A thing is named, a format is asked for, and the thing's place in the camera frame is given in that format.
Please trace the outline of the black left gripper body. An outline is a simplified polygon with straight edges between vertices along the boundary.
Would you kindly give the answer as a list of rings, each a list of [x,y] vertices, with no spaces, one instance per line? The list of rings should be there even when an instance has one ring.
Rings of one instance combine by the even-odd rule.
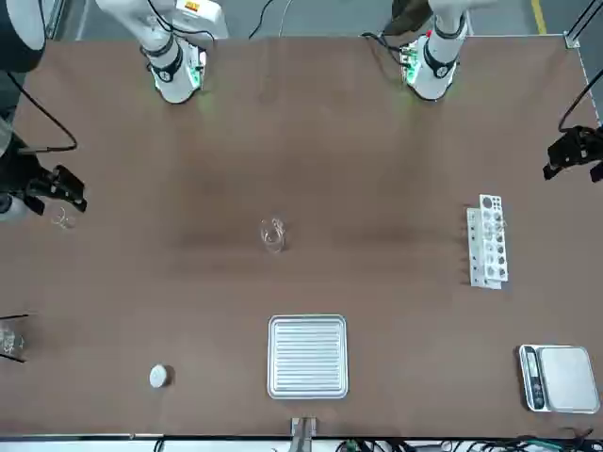
[[[574,163],[590,163],[602,160],[602,127],[577,125],[572,128],[576,133],[578,149],[573,156]]]

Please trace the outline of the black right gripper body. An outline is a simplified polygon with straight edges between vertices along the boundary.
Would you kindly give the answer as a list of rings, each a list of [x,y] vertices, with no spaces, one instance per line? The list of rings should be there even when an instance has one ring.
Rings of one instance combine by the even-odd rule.
[[[24,162],[19,165],[19,197],[47,197],[56,195],[54,174],[39,162]]]

